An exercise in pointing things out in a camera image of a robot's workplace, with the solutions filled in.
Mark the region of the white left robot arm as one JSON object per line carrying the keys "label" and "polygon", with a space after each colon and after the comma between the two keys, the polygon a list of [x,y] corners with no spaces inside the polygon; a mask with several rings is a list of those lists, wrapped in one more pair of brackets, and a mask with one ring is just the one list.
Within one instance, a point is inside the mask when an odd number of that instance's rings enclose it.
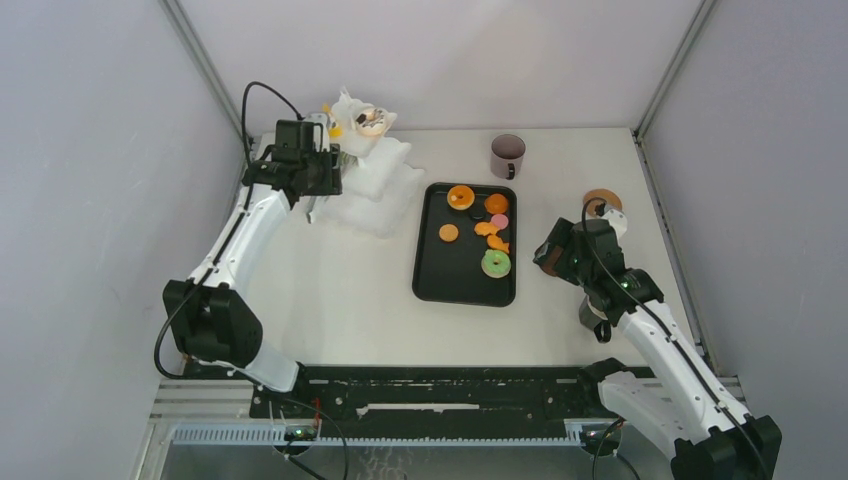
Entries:
{"label": "white left robot arm", "polygon": [[240,291],[300,198],[341,194],[340,150],[328,124],[322,113],[277,122],[273,141],[247,153],[236,205],[210,252],[187,279],[171,280],[163,291],[168,318],[161,332],[172,335],[180,353],[275,391],[274,404],[290,417],[310,409],[313,392],[297,380],[299,363],[265,339]]}

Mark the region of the green frosted donut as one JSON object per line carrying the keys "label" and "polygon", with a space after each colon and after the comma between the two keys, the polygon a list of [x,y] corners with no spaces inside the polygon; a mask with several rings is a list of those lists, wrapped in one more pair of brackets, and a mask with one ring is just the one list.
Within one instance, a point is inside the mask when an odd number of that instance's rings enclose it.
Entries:
{"label": "green frosted donut", "polygon": [[512,261],[504,251],[487,249],[481,259],[481,269],[490,278],[504,278],[512,270]]}

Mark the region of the yellow cake slice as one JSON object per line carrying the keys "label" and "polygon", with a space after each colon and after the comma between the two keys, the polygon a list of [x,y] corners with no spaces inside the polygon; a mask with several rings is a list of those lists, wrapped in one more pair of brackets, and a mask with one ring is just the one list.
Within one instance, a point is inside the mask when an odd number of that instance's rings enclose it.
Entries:
{"label": "yellow cake slice", "polygon": [[332,108],[328,104],[324,104],[322,106],[322,111],[327,117],[326,129],[328,137],[330,139],[340,138],[344,134],[344,131],[333,113]]}

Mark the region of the orange glazed donut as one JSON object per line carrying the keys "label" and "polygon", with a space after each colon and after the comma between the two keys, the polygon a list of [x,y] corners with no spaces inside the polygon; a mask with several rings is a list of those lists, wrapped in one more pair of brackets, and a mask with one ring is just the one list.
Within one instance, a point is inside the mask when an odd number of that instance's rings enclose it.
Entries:
{"label": "orange glazed donut", "polygon": [[468,210],[474,204],[475,199],[475,192],[468,185],[454,185],[446,194],[448,206],[457,211]]}

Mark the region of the white chocolate drizzle donut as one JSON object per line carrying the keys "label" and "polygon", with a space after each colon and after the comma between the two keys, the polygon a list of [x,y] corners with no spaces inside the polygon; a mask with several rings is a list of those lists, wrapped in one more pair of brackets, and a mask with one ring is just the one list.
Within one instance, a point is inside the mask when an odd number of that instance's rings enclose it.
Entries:
{"label": "white chocolate drizzle donut", "polygon": [[390,126],[389,113],[382,108],[369,107],[359,112],[353,120],[353,125],[363,136],[381,136]]}

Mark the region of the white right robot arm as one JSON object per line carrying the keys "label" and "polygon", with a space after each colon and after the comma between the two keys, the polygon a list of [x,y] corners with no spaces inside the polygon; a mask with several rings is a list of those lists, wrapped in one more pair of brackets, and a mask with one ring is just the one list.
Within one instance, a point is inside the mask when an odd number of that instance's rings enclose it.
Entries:
{"label": "white right robot arm", "polygon": [[683,335],[662,291],[643,270],[626,267],[615,228],[605,219],[557,220],[534,262],[579,286],[581,324],[600,343],[618,332],[633,345],[669,399],[639,386],[610,358],[582,371],[579,406],[618,415],[669,460],[676,479],[770,479],[782,433],[770,416],[754,417]]}

